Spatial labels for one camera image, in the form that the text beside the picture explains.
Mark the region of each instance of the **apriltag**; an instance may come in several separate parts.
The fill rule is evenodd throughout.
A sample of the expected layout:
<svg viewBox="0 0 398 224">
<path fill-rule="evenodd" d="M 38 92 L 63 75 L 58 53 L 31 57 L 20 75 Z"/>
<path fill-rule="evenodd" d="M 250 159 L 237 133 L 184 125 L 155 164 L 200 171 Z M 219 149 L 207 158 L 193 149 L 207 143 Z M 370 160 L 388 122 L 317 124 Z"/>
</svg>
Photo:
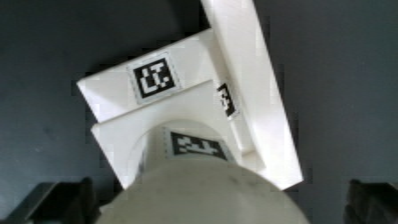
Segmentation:
<svg viewBox="0 0 398 224">
<path fill-rule="evenodd" d="M 237 104 L 234 101 L 234 96 L 228 88 L 228 84 L 225 83 L 218 88 L 218 94 L 221 97 L 223 109 L 227 111 L 228 119 L 234 119 L 234 116 L 239 114 Z"/>
<path fill-rule="evenodd" d="M 129 73 L 139 104 L 152 103 L 182 89 L 170 53 L 129 66 Z"/>
<path fill-rule="evenodd" d="M 170 158 L 196 158 L 196 155 L 207 155 L 235 162 L 234 155 L 223 141 L 177 133 L 170 129 L 166 129 L 166 141 Z"/>
</svg>

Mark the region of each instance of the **white cylindrical object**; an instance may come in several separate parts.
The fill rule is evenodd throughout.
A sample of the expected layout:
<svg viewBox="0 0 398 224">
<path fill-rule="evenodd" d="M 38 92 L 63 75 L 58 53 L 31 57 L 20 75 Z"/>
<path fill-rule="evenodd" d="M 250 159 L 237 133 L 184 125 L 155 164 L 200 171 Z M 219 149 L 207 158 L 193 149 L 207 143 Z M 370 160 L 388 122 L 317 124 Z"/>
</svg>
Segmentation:
<svg viewBox="0 0 398 224">
<path fill-rule="evenodd" d="M 189 121 L 171 122 L 148 132 L 138 143 L 148 152 L 143 173 L 99 224 L 308 224 L 292 199 L 259 174 L 207 153 L 168 156 L 166 130 L 193 138 L 221 137 Z"/>
</svg>

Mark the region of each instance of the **black object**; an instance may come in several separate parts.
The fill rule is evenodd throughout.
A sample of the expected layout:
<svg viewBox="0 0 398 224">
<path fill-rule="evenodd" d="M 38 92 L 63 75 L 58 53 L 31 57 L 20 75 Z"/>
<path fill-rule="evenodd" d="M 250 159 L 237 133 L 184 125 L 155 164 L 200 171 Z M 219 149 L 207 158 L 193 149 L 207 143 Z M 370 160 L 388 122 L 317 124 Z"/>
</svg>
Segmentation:
<svg viewBox="0 0 398 224">
<path fill-rule="evenodd" d="M 100 215 L 90 178 L 81 183 L 44 183 L 17 208 L 8 223 L 91 224 Z"/>
<path fill-rule="evenodd" d="M 168 89 L 171 89 L 177 86 L 166 58 L 163 58 L 161 60 L 157 60 L 145 66 L 141 66 L 139 68 L 136 68 L 134 74 L 136 74 L 143 99 L 157 95 L 161 92 L 164 92 Z M 147 80 L 148 87 L 157 87 L 154 91 L 150 92 L 147 91 L 141 80 Z"/>
<path fill-rule="evenodd" d="M 218 141 L 212 141 L 209 139 L 198 138 L 191 135 L 184 135 L 177 132 L 171 132 L 171 141 L 173 141 L 173 151 L 175 151 L 175 155 L 186 155 L 186 154 L 202 154 L 202 155 L 209 155 L 209 156 L 216 156 L 218 158 L 225 159 L 228 161 L 228 157 L 223 151 L 223 147 L 221 147 L 221 143 Z M 205 143 L 209 144 L 209 146 L 212 147 L 214 151 L 207 152 L 207 146 Z M 198 145 L 202 150 L 191 150 L 187 147 L 193 147 L 193 144 Z"/>
<path fill-rule="evenodd" d="M 227 110 L 227 115 L 228 115 L 228 117 L 232 117 L 234 114 L 237 113 L 237 108 L 235 108 L 235 102 L 234 102 L 234 97 L 232 97 L 232 93 L 230 93 L 230 89 L 228 89 L 228 84 L 227 83 L 218 88 L 218 91 L 221 93 L 223 107 L 225 107 L 225 110 Z"/>
<path fill-rule="evenodd" d="M 346 224 L 398 223 L 398 190 L 388 183 L 351 183 Z"/>
</svg>

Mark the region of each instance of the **dark gray surface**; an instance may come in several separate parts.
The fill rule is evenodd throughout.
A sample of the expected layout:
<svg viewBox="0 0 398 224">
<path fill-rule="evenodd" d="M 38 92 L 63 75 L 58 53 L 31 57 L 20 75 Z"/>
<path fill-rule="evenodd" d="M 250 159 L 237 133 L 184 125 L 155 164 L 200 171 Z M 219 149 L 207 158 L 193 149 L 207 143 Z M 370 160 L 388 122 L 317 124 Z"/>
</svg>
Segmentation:
<svg viewBox="0 0 398 224">
<path fill-rule="evenodd" d="M 0 219 L 40 182 L 115 172 L 77 80 L 202 30 L 200 1 L 0 1 Z"/>
<path fill-rule="evenodd" d="M 290 195 L 314 223 L 337 224 L 349 180 L 398 182 L 398 1 L 257 3 L 299 117 L 306 181 Z"/>
<path fill-rule="evenodd" d="M 91 176 L 113 198 L 76 81 L 202 30 L 198 3 L 0 2 L 0 218 L 42 181 Z M 398 182 L 398 2 L 257 5 L 299 127 L 306 181 L 290 195 L 314 223 L 337 224 L 349 180 Z"/>
</svg>

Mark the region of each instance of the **white plastic piece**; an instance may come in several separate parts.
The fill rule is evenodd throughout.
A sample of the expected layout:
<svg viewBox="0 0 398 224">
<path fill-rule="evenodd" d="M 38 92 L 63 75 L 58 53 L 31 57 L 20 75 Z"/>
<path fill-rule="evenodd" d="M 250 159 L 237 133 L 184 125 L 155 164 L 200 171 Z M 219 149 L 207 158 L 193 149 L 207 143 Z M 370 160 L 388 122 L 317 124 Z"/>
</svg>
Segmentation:
<svg viewBox="0 0 398 224">
<path fill-rule="evenodd" d="M 164 122 L 182 119 L 198 121 L 221 133 L 237 163 L 244 165 L 214 83 L 207 82 L 93 127 L 95 137 L 125 188 L 134 183 L 139 173 L 145 153 L 145 146 L 138 145 L 139 139 Z"/>
<path fill-rule="evenodd" d="M 248 127 L 267 164 L 264 177 L 282 189 L 303 181 L 289 119 L 253 0 L 203 0 Z"/>
<path fill-rule="evenodd" d="M 99 122 L 116 118 L 147 105 L 136 97 L 131 72 L 138 64 L 163 54 L 170 55 L 170 66 L 177 69 L 180 91 L 212 80 L 218 74 L 228 73 L 214 31 L 207 30 L 79 81 Z"/>
</svg>

